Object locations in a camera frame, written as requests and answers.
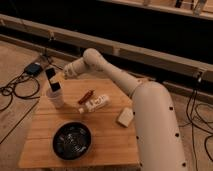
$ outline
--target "white block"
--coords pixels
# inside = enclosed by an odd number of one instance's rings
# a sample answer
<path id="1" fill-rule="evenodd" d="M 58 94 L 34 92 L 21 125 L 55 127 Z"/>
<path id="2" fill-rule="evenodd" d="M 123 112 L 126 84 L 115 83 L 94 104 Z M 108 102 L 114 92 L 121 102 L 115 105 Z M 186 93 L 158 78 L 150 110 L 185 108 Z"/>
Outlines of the white block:
<path id="1" fill-rule="evenodd" d="M 132 109 L 125 107 L 121 114 L 119 115 L 117 122 L 121 125 L 128 127 L 131 121 L 133 120 L 134 115 Z"/>

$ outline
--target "bowl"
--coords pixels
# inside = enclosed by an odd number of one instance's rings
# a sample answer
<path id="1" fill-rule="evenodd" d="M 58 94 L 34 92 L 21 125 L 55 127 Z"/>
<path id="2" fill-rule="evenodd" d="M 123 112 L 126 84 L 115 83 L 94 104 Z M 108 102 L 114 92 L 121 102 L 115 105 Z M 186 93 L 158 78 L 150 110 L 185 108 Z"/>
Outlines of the bowl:
<path id="1" fill-rule="evenodd" d="M 53 138 L 55 154 L 64 160 L 74 160 L 81 157 L 91 144 L 89 129 L 80 122 L 70 122 L 63 125 Z"/>

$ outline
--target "wooden table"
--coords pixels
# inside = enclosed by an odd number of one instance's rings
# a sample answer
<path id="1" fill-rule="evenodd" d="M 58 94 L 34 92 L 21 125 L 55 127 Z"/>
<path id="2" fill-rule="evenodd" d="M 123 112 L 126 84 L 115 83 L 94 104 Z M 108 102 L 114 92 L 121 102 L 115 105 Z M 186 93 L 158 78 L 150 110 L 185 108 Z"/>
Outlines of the wooden table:
<path id="1" fill-rule="evenodd" d="M 65 105 L 56 110 L 45 96 L 49 88 L 43 88 L 40 102 L 33 117 L 22 155 L 20 168 L 86 167 L 100 165 L 138 164 L 138 152 L 134 124 L 124 128 L 116 118 L 124 107 L 131 107 L 131 100 L 108 79 L 63 80 L 60 82 Z M 77 101 L 88 91 L 95 90 L 95 96 L 108 94 L 111 101 L 93 113 L 79 114 Z M 52 148 L 56 131 L 65 123 L 77 121 L 91 131 L 92 144 L 81 158 L 64 161 L 58 158 Z"/>

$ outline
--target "white cup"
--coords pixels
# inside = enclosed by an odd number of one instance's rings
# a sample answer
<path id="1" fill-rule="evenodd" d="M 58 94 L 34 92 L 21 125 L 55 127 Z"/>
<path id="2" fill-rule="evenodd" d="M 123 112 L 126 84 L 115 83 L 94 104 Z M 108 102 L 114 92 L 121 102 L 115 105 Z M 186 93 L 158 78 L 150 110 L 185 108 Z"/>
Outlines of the white cup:
<path id="1" fill-rule="evenodd" d="M 63 94 L 61 89 L 53 92 L 52 89 L 49 88 L 46 91 L 46 96 L 52 102 L 55 108 L 60 108 L 64 105 Z"/>

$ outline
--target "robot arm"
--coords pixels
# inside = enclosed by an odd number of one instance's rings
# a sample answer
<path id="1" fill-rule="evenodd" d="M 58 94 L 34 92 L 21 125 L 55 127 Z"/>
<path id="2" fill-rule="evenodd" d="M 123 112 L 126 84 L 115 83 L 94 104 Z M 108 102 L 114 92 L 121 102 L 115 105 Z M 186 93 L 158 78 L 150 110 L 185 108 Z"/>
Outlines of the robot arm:
<path id="1" fill-rule="evenodd" d="M 95 49 L 64 68 L 67 78 L 89 69 L 104 72 L 133 101 L 135 129 L 141 169 L 144 171 L 187 171 L 174 106 L 167 89 L 156 82 L 137 78 L 108 63 Z"/>

